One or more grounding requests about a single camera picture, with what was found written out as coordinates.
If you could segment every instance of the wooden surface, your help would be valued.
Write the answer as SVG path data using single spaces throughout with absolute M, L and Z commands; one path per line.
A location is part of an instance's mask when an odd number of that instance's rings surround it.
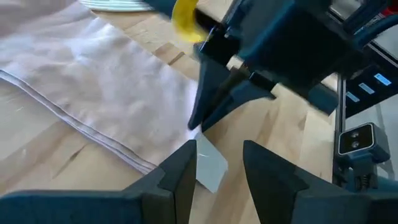
M 228 5 L 201 2 L 217 17 Z M 189 56 L 192 46 L 181 42 L 167 21 L 150 12 L 98 14 L 173 68 L 198 78 L 200 65 Z M 326 82 L 336 86 L 334 77 Z M 242 162 L 245 139 L 331 180 L 333 116 L 312 109 L 282 86 L 276 86 L 274 94 L 277 100 L 245 104 L 205 133 L 228 160 L 229 171 L 217 194 L 197 185 L 190 223 L 259 223 Z M 17 189 L 121 190 L 142 176 L 4 80 L 0 124 L 0 194 Z

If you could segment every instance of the yellow tape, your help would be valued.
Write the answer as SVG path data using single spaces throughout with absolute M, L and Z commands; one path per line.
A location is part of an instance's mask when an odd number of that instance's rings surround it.
M 195 8 L 198 0 L 177 0 L 172 13 L 172 24 L 178 35 L 189 42 L 202 42 L 207 33 L 195 22 Z

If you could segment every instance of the wooden table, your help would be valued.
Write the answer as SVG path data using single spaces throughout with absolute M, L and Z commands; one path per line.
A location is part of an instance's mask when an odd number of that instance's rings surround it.
M 201 6 L 221 18 L 229 3 Z M 198 78 L 200 65 L 190 57 L 192 45 L 179 40 L 169 22 L 151 12 L 98 15 L 173 68 Z M 336 86 L 333 77 L 326 82 Z M 205 133 L 228 160 L 229 171 L 217 194 L 197 185 L 191 223 L 259 223 L 242 162 L 245 139 L 331 180 L 334 116 L 321 114 L 282 86 L 273 92 L 277 100 L 245 104 Z M 4 80 L 0 124 L 0 194 L 17 189 L 121 190 L 142 176 Z

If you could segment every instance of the cable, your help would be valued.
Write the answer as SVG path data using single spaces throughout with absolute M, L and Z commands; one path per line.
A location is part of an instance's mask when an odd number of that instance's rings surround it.
M 369 27 L 365 27 L 354 36 L 354 41 L 358 47 L 364 47 L 379 34 L 398 24 L 398 15 L 388 16 L 377 21 Z

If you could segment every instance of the white cloth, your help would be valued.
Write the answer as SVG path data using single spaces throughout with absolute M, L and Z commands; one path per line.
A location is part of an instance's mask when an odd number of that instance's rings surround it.
M 1 1 L 0 70 L 143 173 L 199 131 L 197 83 L 74 0 Z

